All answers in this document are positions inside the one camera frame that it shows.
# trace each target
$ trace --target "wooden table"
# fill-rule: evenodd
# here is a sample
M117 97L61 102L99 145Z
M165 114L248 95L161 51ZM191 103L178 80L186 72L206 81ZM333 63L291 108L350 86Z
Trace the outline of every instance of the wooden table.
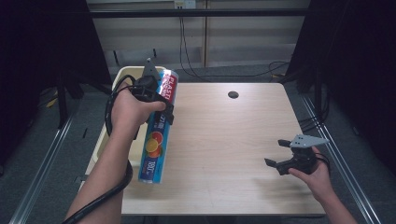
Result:
M277 140L301 133L282 85L179 83L174 115L163 182L138 182L134 167L124 215L324 214L303 181L264 162L290 159Z

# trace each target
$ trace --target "white wall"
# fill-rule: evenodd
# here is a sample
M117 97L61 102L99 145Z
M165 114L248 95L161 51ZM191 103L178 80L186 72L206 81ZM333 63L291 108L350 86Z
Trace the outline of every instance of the white wall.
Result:
M173 1L88 0L90 9L170 9ZM197 1L197 8L307 8L309 0ZM304 17L184 18L193 66L289 61ZM167 52L177 66L179 18L94 19L104 51Z

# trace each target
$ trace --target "hand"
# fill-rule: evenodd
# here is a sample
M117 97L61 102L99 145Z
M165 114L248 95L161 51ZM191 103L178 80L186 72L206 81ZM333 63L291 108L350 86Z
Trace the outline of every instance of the hand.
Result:
M126 82L121 83L119 90L126 87ZM140 126L149 118L151 112L165 110L164 102L138 101L128 89L119 92L111 111L113 130L129 131L132 126Z
M312 147L315 153L320 153L316 147ZM329 169L323 161L318 161L314 173L307 175L299 170L290 168L289 173L303 180L305 184L311 189L317 201L322 202L329 197L332 197L335 192L332 189L330 182Z

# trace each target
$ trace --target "gray floor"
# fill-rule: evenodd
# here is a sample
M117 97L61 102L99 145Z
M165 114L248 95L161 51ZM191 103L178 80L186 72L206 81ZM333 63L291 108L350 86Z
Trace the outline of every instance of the gray floor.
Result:
M200 76L213 82L268 82L269 74L249 77L266 71L267 65L216 67L195 69ZM275 73L284 73L287 66ZM177 70L180 82L203 82L200 78ZM84 87L85 96L80 101L68 99L69 108L77 110L59 153L56 155L44 185L34 201L26 223L60 223L78 191L76 177L84 174L99 132L103 125L106 96L89 87ZM290 98L297 119L308 118L308 113L295 89L295 83L287 83L285 89ZM360 183L362 190L373 204L382 223L396 223L396 178L375 157L366 140L353 130L348 118L337 106L330 104L330 114L326 126L334 141L342 151L351 171ZM59 122L57 105L46 108L40 106L29 133L6 164L5 175L0 178L0 223L8 223L21 199L28 190L40 163L50 148ZM306 134L318 136L314 129ZM326 147L321 151L328 154ZM350 193L338 169L332 166L332 183L346 207L359 223L365 218ZM157 223L206 223L204 217L157 217ZM124 217L122 223L142 223L142 217ZM238 217L237 223L328 223L326 217Z

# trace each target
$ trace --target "black cable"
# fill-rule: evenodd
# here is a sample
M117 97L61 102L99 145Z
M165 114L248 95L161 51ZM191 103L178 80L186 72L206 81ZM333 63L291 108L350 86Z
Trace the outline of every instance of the black cable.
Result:
M271 76L270 76L270 80L268 82L272 82L273 77L274 77L274 74L272 73L272 70L271 70L271 65L274 64L274 63L287 63L287 64L289 64L288 62L271 62L271 63L269 63L268 64L268 70L271 71Z
M185 36L185 34L184 34L184 21L183 21L183 18L182 18L182 17L180 17L179 20L180 20L180 51L179 51L179 59L180 59L181 68L183 69L183 71L184 71L187 75L189 75L189 76L191 76L191 77L198 77L198 78L201 79L202 81L210 82L210 81L208 81L208 80L206 80L206 79L201 78L200 76L198 76L198 75L195 73L195 71L192 69L191 63L190 63L189 53L187 52L186 36ZM183 40L184 40L184 49L185 49L185 52L186 52L187 61L188 61L189 66L190 66L190 70L193 72L193 74L189 73L189 72L184 68L183 62L182 62L182 60L181 60L181 49L182 49L182 46L183 46Z
M324 121L326 120L326 118L329 116L329 111L330 111L330 93L329 93L329 91L327 91L326 94L327 94L326 95L326 101L325 101L325 104L323 106L322 117L320 118L318 116L314 116L313 118L303 119L301 121L303 123L306 123L307 120L311 120L311 122L309 122L308 124L305 124L304 126L302 126L301 129L303 130L303 133L311 131L311 130L317 128L319 125L322 125L324 123Z
M187 52L186 36L185 36L185 33L184 33L184 30L185 30L185 28L184 28L184 21L183 21L183 18L182 18L182 17L180 17L179 20L180 20L180 48L179 48L180 65L181 65L181 68L183 69L183 71L184 71L187 75L189 75L189 76L191 76L191 77L198 77L198 78L201 79L202 81L206 81L206 82L210 82L210 81L204 79L203 77L259 77L259 76L262 76L262 75L266 75L266 74L268 74L268 73L271 73L271 72L275 71L276 69L278 69L278 68L280 68L280 67L283 67L283 66L286 65L286 64L289 64L288 62L272 62L272 63L269 64L269 69L268 69L268 71L265 71L265 72L259 73L259 74L255 74L255 75L243 75L243 76L234 76L234 75L229 75L229 76L210 76L210 75L206 75L206 76L199 76L199 75L192 69L192 67L191 67L190 58L189 58L189 53ZM185 52L186 52L187 61L188 61L188 63L189 63L190 70L193 72L193 74L189 73L189 72L184 68L183 62L182 62L182 60L181 60L181 49L182 49L182 46L183 46L183 40L184 40L184 49L185 49ZM280 66L274 68L274 69L270 69L270 66L271 66L273 63L282 63L282 64L281 64Z
M271 72L275 71L276 69L285 66L286 64L288 64L288 63L281 64L280 66L278 66L278 67L276 67L274 69L271 69L269 71L265 71L265 72L262 72L262 73L259 73L259 74L256 74L256 75L243 75L243 76L234 76L234 75L227 76L227 75L225 75L225 76L201 76L201 77L259 77L259 76L271 73Z
M315 154L323 157L323 158L317 157L317 160L323 161L326 164L326 166L328 168L327 170L329 171L329 176L330 176L331 175L331 168L330 168L330 160L329 160L329 158L327 158L325 155L323 155L321 153L315 153Z
M120 91L123 91L125 89L130 88L130 86L126 86L122 89L119 90L119 87L121 83L126 79L129 78L132 80L132 82L135 82L134 77L130 75L126 75L122 77L116 84L115 88L113 89L113 92L109 96L106 104L106 113L105 113L105 123L106 123L106 129L108 135L111 135L112 132L112 124L111 124L111 110L113 108L114 102L117 98L117 95ZM126 171L125 171L125 177L121 180L121 182L114 187L113 189L110 189L108 192L102 194L92 202L88 203L81 209L79 209L75 214L73 214L71 217L69 217L67 220L63 222L63 224L71 224L71 223L77 223L80 220L82 220L85 216L87 216L90 212L92 212L94 209L102 205L103 203L107 202L110 198L113 196L117 195L120 193L123 189L125 189L128 184L131 182L132 177L133 177L134 170L132 169L131 163L128 161L126 165Z
M107 134L110 135L112 130L113 130L113 125L111 123L111 110L113 108L114 102L116 101L117 95L119 94L120 91L124 90L125 87L122 90L119 90L119 87L121 83L126 79L129 78L132 81L132 84L134 84L135 79L131 75L125 75L123 76L116 84L116 86L113 89L113 92L111 92L110 96L108 97L107 104L106 104L106 111L105 111L105 125L107 129Z
M102 205L103 203L107 202L110 198L113 196L117 195L120 193L123 189L125 189L126 186L131 182L133 176L133 169L131 163L127 162L126 165L126 172L125 172L125 177L121 180L121 182L114 187L113 189L110 189L108 192L102 194L92 202L88 203L85 205L83 208L79 209L75 214L73 214L71 217L69 217L67 220L63 222L63 224L72 224L72 223L77 223L80 220L82 220L85 216L87 216L90 212L92 212L94 209Z

